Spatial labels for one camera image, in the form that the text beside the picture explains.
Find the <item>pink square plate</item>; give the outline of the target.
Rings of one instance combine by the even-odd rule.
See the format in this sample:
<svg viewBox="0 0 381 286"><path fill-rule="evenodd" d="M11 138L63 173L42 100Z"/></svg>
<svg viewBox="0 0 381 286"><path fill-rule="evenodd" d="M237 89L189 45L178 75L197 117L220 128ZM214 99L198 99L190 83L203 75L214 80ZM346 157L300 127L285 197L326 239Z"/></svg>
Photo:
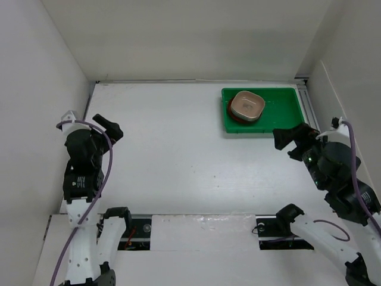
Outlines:
<svg viewBox="0 0 381 286"><path fill-rule="evenodd" d="M259 95L249 92L240 91L232 101L232 112L238 116L255 117L263 113L266 102Z"/></svg>

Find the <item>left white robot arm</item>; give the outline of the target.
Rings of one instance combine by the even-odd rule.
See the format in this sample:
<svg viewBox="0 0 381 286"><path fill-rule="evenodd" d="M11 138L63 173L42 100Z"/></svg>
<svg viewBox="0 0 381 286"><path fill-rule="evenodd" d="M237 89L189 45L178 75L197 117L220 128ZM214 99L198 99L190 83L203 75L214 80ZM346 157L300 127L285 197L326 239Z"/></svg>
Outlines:
<svg viewBox="0 0 381 286"><path fill-rule="evenodd" d="M57 124L65 135L69 160L63 192L71 234L58 261L68 255L63 285L115 285L113 269L121 237L132 231L127 207L113 207L99 214L99 204L111 173L113 145L123 137L117 123L100 114L94 123L68 111Z"/></svg>

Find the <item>green square plate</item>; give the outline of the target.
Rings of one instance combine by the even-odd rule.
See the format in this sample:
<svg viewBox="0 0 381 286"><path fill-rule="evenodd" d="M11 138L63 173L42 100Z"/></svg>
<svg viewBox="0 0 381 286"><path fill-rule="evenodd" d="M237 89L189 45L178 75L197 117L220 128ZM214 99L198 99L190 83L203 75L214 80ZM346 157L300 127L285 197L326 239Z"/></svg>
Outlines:
<svg viewBox="0 0 381 286"><path fill-rule="evenodd" d="M263 114L260 113L258 116L255 116L255 117L245 117L245 116L238 116L237 114L232 113L230 116L237 122L244 122L244 123L250 124L250 123L254 123L258 121L262 117L262 115Z"/></svg>

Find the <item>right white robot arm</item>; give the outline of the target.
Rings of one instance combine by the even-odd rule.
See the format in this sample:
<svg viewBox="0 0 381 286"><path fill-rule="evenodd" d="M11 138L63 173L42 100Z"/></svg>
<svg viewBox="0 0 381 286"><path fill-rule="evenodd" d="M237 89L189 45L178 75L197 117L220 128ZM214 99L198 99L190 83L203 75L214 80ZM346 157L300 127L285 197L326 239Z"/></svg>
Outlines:
<svg viewBox="0 0 381 286"><path fill-rule="evenodd" d="M346 120L335 118L331 130L319 132L306 123L274 129L274 146L305 164L315 186L343 225L346 238L326 231L324 219L313 219L294 204L276 213L275 227L283 235L300 237L344 275L348 285L380 285L380 201L373 189L357 178L354 131Z"/></svg>

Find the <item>large red round plate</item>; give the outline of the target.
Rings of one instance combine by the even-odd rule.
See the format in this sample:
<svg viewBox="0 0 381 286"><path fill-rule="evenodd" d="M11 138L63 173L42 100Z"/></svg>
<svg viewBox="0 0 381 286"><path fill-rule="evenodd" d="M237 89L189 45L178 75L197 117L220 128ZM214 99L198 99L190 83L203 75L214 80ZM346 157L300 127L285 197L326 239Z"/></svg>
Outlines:
<svg viewBox="0 0 381 286"><path fill-rule="evenodd" d="M259 120L260 117L262 116L262 113L260 113L259 116L258 116L254 121L247 121L247 120L245 120L245 119L242 119L242 118L240 118L240 117L237 117L237 116L232 112L232 108L231 108L232 101L233 101L233 99L231 99L231 100L229 101L229 103L227 104L227 108L226 108L226 110L227 110L228 115L229 115L234 121L236 121L236 122L238 122L238 123L241 123L241 124L250 125L250 124L253 124L255 121Z"/></svg>

